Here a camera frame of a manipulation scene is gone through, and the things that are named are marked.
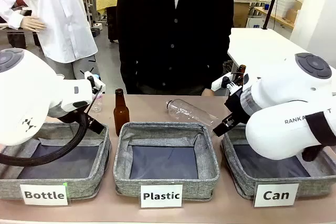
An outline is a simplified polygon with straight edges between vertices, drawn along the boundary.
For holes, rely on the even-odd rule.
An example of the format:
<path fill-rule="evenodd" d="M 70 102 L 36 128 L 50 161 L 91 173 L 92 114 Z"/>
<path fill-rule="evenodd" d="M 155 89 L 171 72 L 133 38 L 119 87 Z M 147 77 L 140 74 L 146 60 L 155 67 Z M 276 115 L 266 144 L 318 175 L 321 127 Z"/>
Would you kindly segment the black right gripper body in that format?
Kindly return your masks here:
<path fill-rule="evenodd" d="M 229 92 L 229 96 L 224 104 L 230 110 L 231 114 L 223 119 L 225 124 L 237 125 L 239 123 L 246 124 L 248 122 L 250 115 L 248 115 L 243 109 L 240 98 L 242 94 L 249 90 L 250 88 L 243 91 L 243 88 L 240 87 L 235 92 Z"/>

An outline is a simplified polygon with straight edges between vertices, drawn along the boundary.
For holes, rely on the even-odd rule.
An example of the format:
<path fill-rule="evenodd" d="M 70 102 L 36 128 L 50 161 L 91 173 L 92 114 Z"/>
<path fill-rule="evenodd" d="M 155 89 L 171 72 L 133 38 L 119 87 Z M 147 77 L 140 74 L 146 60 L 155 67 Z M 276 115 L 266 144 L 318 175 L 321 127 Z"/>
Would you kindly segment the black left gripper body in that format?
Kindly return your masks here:
<path fill-rule="evenodd" d="M 64 123 L 80 123 L 82 121 L 82 115 L 85 114 L 85 109 L 88 105 L 81 106 L 79 108 L 75 108 L 74 111 L 66 112 L 61 108 L 61 103 L 58 105 L 49 108 L 48 116 L 51 118 L 57 118 Z"/>

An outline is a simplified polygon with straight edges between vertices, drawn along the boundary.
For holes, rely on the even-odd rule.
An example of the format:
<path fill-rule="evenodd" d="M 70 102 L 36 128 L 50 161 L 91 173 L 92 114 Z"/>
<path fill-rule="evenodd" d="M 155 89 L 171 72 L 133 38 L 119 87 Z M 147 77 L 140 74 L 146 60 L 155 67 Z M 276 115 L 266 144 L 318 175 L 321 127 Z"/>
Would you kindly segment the white shirt person hand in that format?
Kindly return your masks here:
<path fill-rule="evenodd" d="M 20 28 L 35 33 L 39 33 L 45 30 L 47 27 L 42 23 L 37 17 L 34 16 L 24 16 L 20 22 Z"/>

